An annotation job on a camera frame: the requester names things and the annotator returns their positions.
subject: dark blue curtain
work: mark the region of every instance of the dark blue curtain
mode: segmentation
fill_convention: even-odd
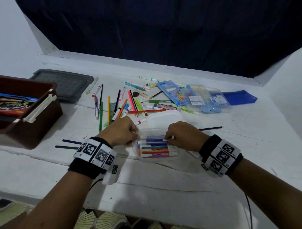
[[[302,47],[301,0],[17,3],[71,52],[254,77]]]

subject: floor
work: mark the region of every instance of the floor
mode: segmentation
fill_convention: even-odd
[[[0,199],[0,229],[14,229],[34,208],[35,206],[28,204]],[[129,224],[133,229],[184,229],[147,219],[84,208],[74,229],[115,229],[122,224]]]

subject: gray plastic tray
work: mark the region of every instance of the gray plastic tray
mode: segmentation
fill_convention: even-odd
[[[88,85],[94,81],[92,76],[51,69],[39,69],[31,79],[56,82],[59,100],[69,103],[78,101]]]

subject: wristband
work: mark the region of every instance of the wristband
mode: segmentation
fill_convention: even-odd
[[[104,139],[91,137],[86,139],[76,153],[68,171],[73,171],[95,179],[110,168],[116,152]]]
[[[233,171],[243,158],[240,149],[217,135],[211,136],[199,153],[204,163],[201,166],[220,177]]]

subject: cable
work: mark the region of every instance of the cable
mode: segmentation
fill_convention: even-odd
[[[103,180],[103,178],[98,179],[96,182],[94,182],[94,184],[90,187],[89,192],[90,192],[90,190],[93,188],[93,186],[94,186],[96,183],[98,183],[99,181],[102,181],[102,180]]]
[[[248,206],[249,206],[249,216],[250,216],[250,218],[251,218],[251,229],[253,229],[252,210],[251,210],[251,206],[250,206],[250,204],[249,204],[249,199],[248,199],[248,197],[247,197],[246,194],[245,194],[245,196],[246,196],[247,204],[248,204]]]

